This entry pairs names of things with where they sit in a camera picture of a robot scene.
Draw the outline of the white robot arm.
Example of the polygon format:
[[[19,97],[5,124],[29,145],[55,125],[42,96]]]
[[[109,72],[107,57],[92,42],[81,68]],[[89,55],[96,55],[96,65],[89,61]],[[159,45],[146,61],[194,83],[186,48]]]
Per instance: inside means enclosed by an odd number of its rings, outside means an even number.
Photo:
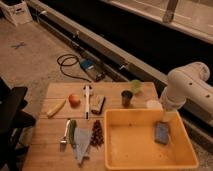
[[[180,109],[187,99],[213,114],[213,87],[206,83],[209,77],[210,69],[203,62],[192,62],[172,69],[160,96],[164,109],[162,121],[170,122],[174,118],[174,111]]]

